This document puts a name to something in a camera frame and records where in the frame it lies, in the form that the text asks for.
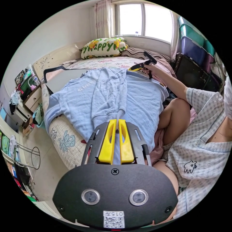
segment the person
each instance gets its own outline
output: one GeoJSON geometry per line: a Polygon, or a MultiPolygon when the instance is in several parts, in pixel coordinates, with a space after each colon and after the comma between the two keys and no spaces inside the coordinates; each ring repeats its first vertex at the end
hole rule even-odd
{"type": "Polygon", "coordinates": [[[178,197],[167,222],[193,209],[225,167],[232,148],[232,86],[227,77],[223,98],[218,92],[188,88],[155,65],[144,65],[142,70],[158,77],[177,96],[159,116],[158,129],[165,129],[164,153],[153,165],[170,179],[178,197]],[[191,123],[190,105],[197,113],[191,123]]]}

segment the yellow gripper fingers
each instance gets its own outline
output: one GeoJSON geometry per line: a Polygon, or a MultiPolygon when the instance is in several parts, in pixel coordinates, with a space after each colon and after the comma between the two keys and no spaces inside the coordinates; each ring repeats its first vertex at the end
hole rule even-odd
{"type": "Polygon", "coordinates": [[[129,68],[128,71],[133,71],[133,72],[135,72],[135,71],[138,71],[138,70],[140,70],[140,69],[141,69],[141,68],[136,68],[136,69],[133,69],[133,70],[132,70],[131,68],[129,68]]]}
{"type": "Polygon", "coordinates": [[[98,157],[98,160],[101,163],[113,164],[116,123],[116,119],[109,121],[106,135],[102,144],[101,152],[98,157]]]}
{"type": "Polygon", "coordinates": [[[122,119],[119,119],[119,136],[121,164],[132,163],[134,161],[134,154],[131,147],[129,133],[127,131],[126,121],[122,119]]]}

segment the plaid pajama shirt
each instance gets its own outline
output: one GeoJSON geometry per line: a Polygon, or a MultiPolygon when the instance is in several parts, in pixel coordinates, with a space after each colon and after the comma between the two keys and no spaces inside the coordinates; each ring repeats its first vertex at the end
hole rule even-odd
{"type": "Polygon", "coordinates": [[[162,160],[177,176],[179,186],[173,219],[193,209],[212,189],[228,160],[232,142],[207,143],[226,115],[219,93],[188,88],[187,101],[197,116],[188,129],[173,143],[164,146],[162,160]]]}

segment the camera lens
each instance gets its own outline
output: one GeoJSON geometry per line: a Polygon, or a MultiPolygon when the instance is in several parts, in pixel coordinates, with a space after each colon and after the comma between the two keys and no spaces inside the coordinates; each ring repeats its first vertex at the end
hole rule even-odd
{"type": "Polygon", "coordinates": [[[82,192],[81,198],[88,205],[95,205],[100,201],[99,193],[94,189],[86,189],[82,192]]]}
{"type": "Polygon", "coordinates": [[[130,194],[129,201],[134,206],[140,206],[147,202],[148,194],[142,189],[137,189],[130,194]]]}

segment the window frame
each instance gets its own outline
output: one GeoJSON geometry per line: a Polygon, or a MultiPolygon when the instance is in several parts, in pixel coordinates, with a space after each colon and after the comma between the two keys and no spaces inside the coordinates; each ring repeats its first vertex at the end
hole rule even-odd
{"type": "Polygon", "coordinates": [[[155,37],[149,37],[149,36],[145,36],[145,30],[146,30],[146,16],[145,16],[145,4],[149,5],[149,3],[140,3],[140,2],[125,2],[125,3],[119,3],[119,4],[115,4],[114,5],[114,12],[115,12],[115,17],[114,20],[115,22],[113,22],[114,24],[114,28],[115,28],[115,36],[124,36],[124,37],[140,37],[140,38],[147,38],[147,39],[153,39],[153,40],[158,40],[167,44],[171,44],[171,42],[168,42],[166,40],[162,40],[159,38],[155,38],[155,37]],[[142,35],[121,35],[120,34],[120,5],[130,5],[130,4],[136,4],[136,5],[141,5],[141,11],[142,11],[142,30],[141,30],[141,34],[142,35]]]}

